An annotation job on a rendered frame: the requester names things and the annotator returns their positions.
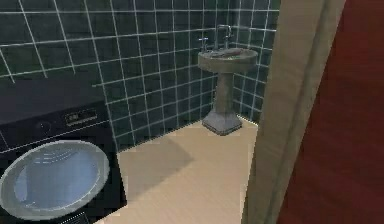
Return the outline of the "black washing machine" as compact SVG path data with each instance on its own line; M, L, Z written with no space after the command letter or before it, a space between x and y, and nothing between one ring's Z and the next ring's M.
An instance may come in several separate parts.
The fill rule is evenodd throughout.
M126 203L101 89L53 78L0 89L0 224L94 224Z

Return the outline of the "grey sink tap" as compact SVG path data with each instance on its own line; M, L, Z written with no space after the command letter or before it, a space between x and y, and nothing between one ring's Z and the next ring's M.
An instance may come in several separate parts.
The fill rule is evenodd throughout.
M219 24L213 31L213 36L203 34L199 41L201 42L201 51L216 51L229 48L229 41L232 37L232 26Z

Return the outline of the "grey pedestal sink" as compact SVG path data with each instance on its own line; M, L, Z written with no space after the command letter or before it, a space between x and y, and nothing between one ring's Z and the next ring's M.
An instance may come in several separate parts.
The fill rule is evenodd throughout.
M198 67L218 75L213 109L202 125L225 136L242 127L233 109L233 76L256 66L258 53L251 49L228 48L198 53Z

